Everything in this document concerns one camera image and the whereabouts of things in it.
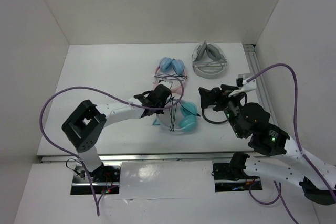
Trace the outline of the teal cat-ear headphones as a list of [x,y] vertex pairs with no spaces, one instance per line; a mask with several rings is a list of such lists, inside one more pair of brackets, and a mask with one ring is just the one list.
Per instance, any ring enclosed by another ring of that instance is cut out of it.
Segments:
[[168,116],[157,114],[152,126],[160,127],[162,130],[173,134],[186,134],[197,128],[197,119],[200,115],[193,102],[181,100],[167,112]]

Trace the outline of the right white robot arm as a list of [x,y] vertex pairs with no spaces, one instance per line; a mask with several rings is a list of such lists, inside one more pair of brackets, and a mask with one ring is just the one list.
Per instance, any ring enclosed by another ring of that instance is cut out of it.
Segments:
[[248,146],[255,152],[286,164],[264,163],[247,153],[236,152],[229,163],[229,172],[235,178],[266,176],[302,188],[304,196],[320,205],[335,204],[335,166],[300,149],[298,143],[284,130],[271,124],[270,114],[254,102],[241,104],[247,94],[234,86],[221,85],[211,90],[200,87],[201,108],[212,106],[224,112],[237,138],[249,139]]

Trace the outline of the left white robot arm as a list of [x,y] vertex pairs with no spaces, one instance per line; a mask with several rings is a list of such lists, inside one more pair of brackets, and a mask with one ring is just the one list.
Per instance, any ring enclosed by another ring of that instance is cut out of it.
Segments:
[[162,114],[162,108],[171,94],[168,87],[160,84],[154,90],[135,95],[125,103],[95,105],[90,100],[81,102],[65,120],[61,129],[83,161],[86,167],[85,176],[96,182],[106,172],[95,147],[105,127],[125,120]]

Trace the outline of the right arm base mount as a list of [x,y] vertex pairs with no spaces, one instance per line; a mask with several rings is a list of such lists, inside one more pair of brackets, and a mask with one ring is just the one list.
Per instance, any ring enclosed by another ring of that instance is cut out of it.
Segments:
[[246,153],[236,152],[229,162],[213,163],[211,175],[216,193],[262,190],[260,177],[249,176],[243,171],[249,157]]

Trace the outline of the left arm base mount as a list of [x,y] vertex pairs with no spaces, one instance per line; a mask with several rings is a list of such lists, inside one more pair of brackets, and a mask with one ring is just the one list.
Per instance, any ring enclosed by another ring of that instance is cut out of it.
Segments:
[[[65,166],[73,172],[71,183],[71,195],[91,195],[91,187],[88,176],[79,163],[74,158],[69,158]],[[101,174],[95,174],[92,178],[94,192],[98,195],[102,193],[107,195],[116,195],[120,191],[121,163],[105,162],[104,171]]]

